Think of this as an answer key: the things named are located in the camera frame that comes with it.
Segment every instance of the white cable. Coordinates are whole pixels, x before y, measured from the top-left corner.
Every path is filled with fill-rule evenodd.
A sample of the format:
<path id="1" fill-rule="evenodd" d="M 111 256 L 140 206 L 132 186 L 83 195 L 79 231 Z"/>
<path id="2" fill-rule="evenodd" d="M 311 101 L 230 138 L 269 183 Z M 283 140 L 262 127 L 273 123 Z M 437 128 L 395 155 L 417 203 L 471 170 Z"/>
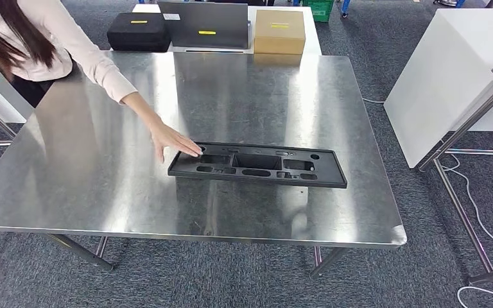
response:
<path id="1" fill-rule="evenodd" d="M 368 101 L 370 103 L 375 103 L 375 104 L 384 104 L 385 101 L 372 101 L 371 99 L 367 99 L 367 98 L 362 98 L 363 100 L 365 101 Z"/>
<path id="2" fill-rule="evenodd" d="M 481 221 L 481 218 L 479 216 L 479 208 L 477 208 L 477 204 L 475 203 L 475 201 L 473 201 L 473 197 L 471 196 L 471 192 L 470 192 L 470 189 L 469 189 L 469 179 L 468 179 L 467 176 L 465 176 L 465 175 L 463 175 L 460 172 L 458 172 L 458 171 L 455 170 L 456 168 L 460 167 L 460 161 L 458 160 L 458 158 L 454 154 L 451 154 L 451 156 L 456 160 L 456 165 L 454 167 L 445 167 L 445 166 L 442 165 L 442 168 L 443 168 L 443 170 L 445 172 L 446 171 L 454 172 L 454 173 L 456 173 L 457 175 L 460 175 L 462 178 L 464 178 L 466 180 L 466 191 L 467 191 L 469 200 L 471 201 L 471 203 L 473 204 L 473 207 L 475 208 L 475 215 L 477 217 L 477 221 L 479 221 L 479 225 L 481 226 L 481 228 L 483 229 L 483 231 L 485 231 L 485 233 L 488 236 L 490 236 L 490 238 L 493 240 L 493 235 L 487 230 L 487 228 L 485 228 L 485 225 L 483 225 L 483 222 Z M 488 294 L 493 295 L 493 291 L 490 291 L 490 290 L 487 290 L 487 289 L 482 289 L 480 287 L 472 287 L 472 286 L 461 287 L 456 292 L 456 297 L 458 298 L 458 301 L 460 302 L 460 305 L 462 305 L 463 308 L 468 308 L 468 307 L 464 304 L 464 302 L 460 298 L 460 293 L 462 291 L 466 290 L 466 289 L 475 289 L 475 290 L 478 290 L 478 291 L 481 291 L 481 292 L 486 292 Z"/>
<path id="3" fill-rule="evenodd" d="M 482 289 L 480 287 L 471 287 L 471 286 L 467 286 L 467 287 L 461 287 L 460 289 L 458 289 L 458 291 L 456 292 L 456 296 L 458 297 L 458 301 L 460 302 L 460 305 L 462 305 L 462 307 L 464 308 L 467 308 L 467 306 L 464 304 L 464 302 L 462 301 L 462 299 L 460 298 L 460 293 L 466 289 L 475 289 L 475 290 L 479 290 L 479 291 L 482 291 L 482 292 L 486 292 L 488 294 L 492 294 L 493 295 L 493 291 L 489 291 L 489 290 L 486 290 L 486 289 Z"/>
<path id="4" fill-rule="evenodd" d="M 477 216 L 477 220 L 479 221 L 479 225 L 481 226 L 481 228 L 483 229 L 483 231 L 485 231 L 485 233 L 488 236 L 490 236 L 490 238 L 493 240 L 493 235 L 487 230 L 487 228 L 485 228 L 485 225 L 483 224 L 483 222 L 482 222 L 482 220 L 480 218 L 480 215 L 479 215 L 479 208 L 477 207 L 477 204 L 475 203 L 475 201 L 473 200 L 473 198 L 471 196 L 471 192 L 470 192 L 470 189 L 469 189 L 469 179 L 467 178 L 467 176 L 465 176 L 465 175 L 461 174 L 460 172 L 454 170 L 458 166 L 460 166 L 460 161 L 458 160 L 458 158 L 454 157 L 454 159 L 456 159 L 456 161 L 458 162 L 458 165 L 456 165 L 455 167 L 452 167 L 452 168 L 448 168 L 448 167 L 442 166 L 443 167 L 443 170 L 444 171 L 454 172 L 454 173 L 456 173 L 457 175 L 460 175 L 461 177 L 463 177 L 466 180 L 466 191 L 467 191 L 469 200 L 471 201 L 471 203 L 473 204 L 473 207 L 475 208 L 475 215 Z"/>

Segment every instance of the long dark hair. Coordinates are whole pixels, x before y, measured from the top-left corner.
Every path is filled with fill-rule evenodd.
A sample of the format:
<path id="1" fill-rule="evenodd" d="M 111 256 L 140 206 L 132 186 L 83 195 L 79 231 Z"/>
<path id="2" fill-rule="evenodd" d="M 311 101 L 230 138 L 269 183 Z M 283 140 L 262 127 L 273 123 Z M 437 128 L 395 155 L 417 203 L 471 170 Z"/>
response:
<path id="1" fill-rule="evenodd" d="M 36 62 L 52 67 L 52 59 L 56 48 L 42 33 L 34 27 L 20 9 L 17 0 L 0 0 L 0 14 L 12 32 L 20 39 L 28 50 L 25 55 L 22 51 L 0 37 L 0 70 L 10 73 L 12 67 L 22 64 L 22 58 L 28 56 Z"/>

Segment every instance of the stainless steel table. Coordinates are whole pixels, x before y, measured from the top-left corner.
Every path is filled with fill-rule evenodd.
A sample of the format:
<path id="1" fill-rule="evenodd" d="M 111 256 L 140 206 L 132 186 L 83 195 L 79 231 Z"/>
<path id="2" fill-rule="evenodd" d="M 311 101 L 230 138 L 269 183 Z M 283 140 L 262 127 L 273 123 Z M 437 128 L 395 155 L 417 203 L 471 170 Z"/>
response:
<path id="1" fill-rule="evenodd" d="M 0 159 L 0 231 L 49 234 L 107 269 L 107 236 L 315 246 L 314 277 L 348 248 L 405 244 L 347 57 L 110 56 L 192 139 L 332 149 L 348 188 L 167 176 L 137 116 L 75 71 L 52 86 Z M 166 150 L 167 163 L 174 154 Z M 103 240 L 94 255 L 64 234 Z M 323 261 L 318 246 L 335 249 Z"/>
<path id="2" fill-rule="evenodd" d="M 446 171 L 444 167 L 441 165 L 441 162 L 439 161 L 439 158 L 447 153 L 447 154 L 465 154 L 465 155 L 493 155 L 493 150 L 483 150 L 483 149 L 452 149 L 451 147 L 456 144 L 460 138 L 477 122 L 479 121 L 487 112 L 490 111 L 490 109 L 493 107 L 493 94 L 486 100 L 486 101 L 480 101 L 478 99 L 475 104 L 480 104 L 479 109 L 477 109 L 470 117 L 464 122 L 464 124 L 461 125 L 453 134 L 443 142 L 443 145 L 441 145 L 430 157 L 428 157 L 420 166 L 419 170 L 424 171 L 430 165 L 431 163 L 434 163 L 438 174 L 440 178 L 442 179 L 445 189 L 447 189 L 447 192 L 449 193 L 451 200 L 454 203 L 454 206 L 456 207 L 456 210 L 458 211 L 458 214 L 460 215 L 460 219 L 462 220 L 462 223 L 464 224 L 464 227 L 466 228 L 466 231 L 468 233 L 468 236 L 470 237 L 473 245 L 475 246 L 475 250 L 477 251 L 479 258 L 481 260 L 481 263 L 483 264 L 483 267 L 485 268 L 486 273 L 477 275 L 475 277 L 470 277 L 469 278 L 469 284 L 481 284 L 485 282 L 493 282 L 493 265 L 490 262 L 490 259 L 483 248 L 483 245 L 481 244 L 481 241 L 479 240 L 479 237 L 475 233 L 475 230 L 473 229 L 471 222 L 469 221 L 466 212 L 464 210 L 464 207 L 462 207 L 462 204 L 460 203 L 460 200 L 458 199 L 458 196 L 454 192 L 453 186 L 451 185 L 451 182 L 449 181 L 449 178 L 445 174 Z"/>

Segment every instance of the black plastic tray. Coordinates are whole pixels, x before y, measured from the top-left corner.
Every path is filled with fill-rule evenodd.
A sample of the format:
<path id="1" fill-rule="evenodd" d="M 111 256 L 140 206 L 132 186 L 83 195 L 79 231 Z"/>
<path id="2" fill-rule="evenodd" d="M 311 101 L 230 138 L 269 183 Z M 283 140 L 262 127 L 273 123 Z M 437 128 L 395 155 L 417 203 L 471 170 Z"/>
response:
<path id="1" fill-rule="evenodd" d="M 252 144 L 198 143 L 201 157 L 178 152 L 168 175 L 206 180 L 255 181 L 347 188 L 334 151 Z"/>

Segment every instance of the white blouse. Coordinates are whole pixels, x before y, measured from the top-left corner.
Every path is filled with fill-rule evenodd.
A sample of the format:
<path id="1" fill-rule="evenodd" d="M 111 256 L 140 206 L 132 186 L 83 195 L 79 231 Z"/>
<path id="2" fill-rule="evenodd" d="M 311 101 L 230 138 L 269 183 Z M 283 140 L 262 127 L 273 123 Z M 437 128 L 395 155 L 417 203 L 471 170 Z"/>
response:
<path id="1" fill-rule="evenodd" d="M 12 74 L 31 81 L 48 81 L 67 76 L 73 68 L 70 53 L 86 76 L 102 86 L 113 100 L 120 102 L 126 95 L 137 92 L 112 60 L 90 41 L 59 0 L 17 1 L 34 27 L 56 47 L 56 53 L 50 69 L 28 57 L 23 59 L 22 67 L 12 67 Z M 29 54 L 1 14 L 0 36 L 19 51 Z"/>

